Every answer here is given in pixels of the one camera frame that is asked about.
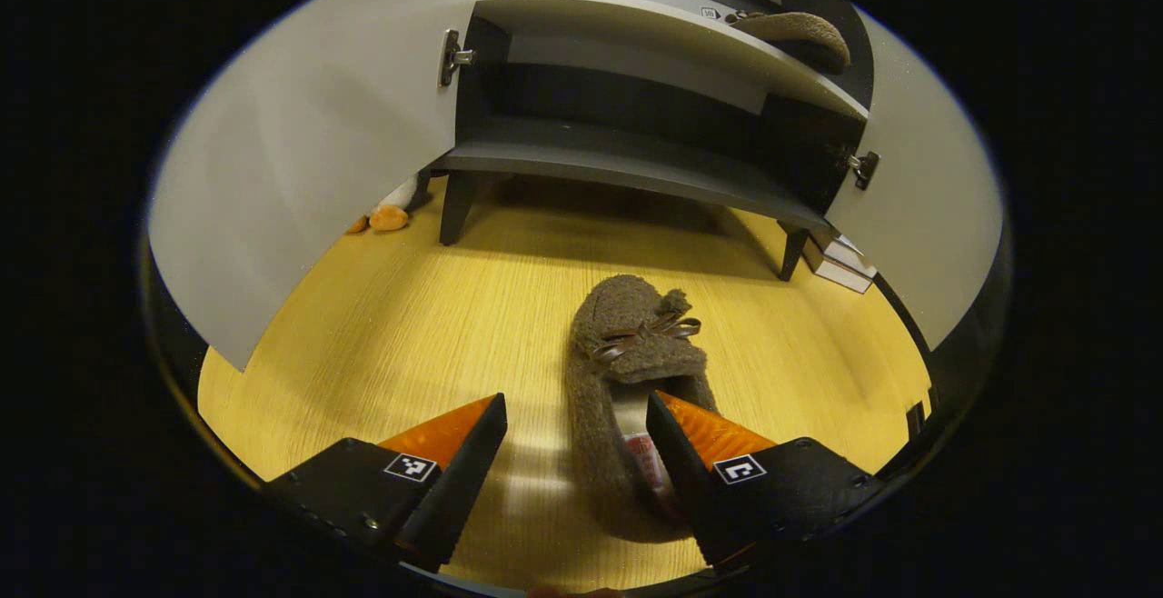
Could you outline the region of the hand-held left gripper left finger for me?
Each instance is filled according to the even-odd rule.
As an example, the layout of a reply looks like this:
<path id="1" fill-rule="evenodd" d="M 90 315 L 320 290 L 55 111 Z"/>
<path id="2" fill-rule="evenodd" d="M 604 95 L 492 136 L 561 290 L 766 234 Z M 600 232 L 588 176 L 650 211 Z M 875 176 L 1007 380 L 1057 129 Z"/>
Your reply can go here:
<path id="1" fill-rule="evenodd" d="M 505 396 L 484 396 L 380 444 L 341 437 L 264 483 L 264 494 L 370 558 L 435 574 L 452 560 L 507 429 Z"/>

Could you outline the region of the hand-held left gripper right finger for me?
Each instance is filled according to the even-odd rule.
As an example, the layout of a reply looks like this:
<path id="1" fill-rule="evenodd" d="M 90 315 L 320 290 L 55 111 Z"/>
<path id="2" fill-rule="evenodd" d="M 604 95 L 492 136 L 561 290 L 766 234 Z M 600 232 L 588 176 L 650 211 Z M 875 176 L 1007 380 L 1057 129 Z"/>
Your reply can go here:
<path id="1" fill-rule="evenodd" d="M 864 514 L 884 482 L 814 437 L 776 444 L 664 392 L 645 412 L 652 444 L 706 564 L 716 572 L 791 556 Z"/>

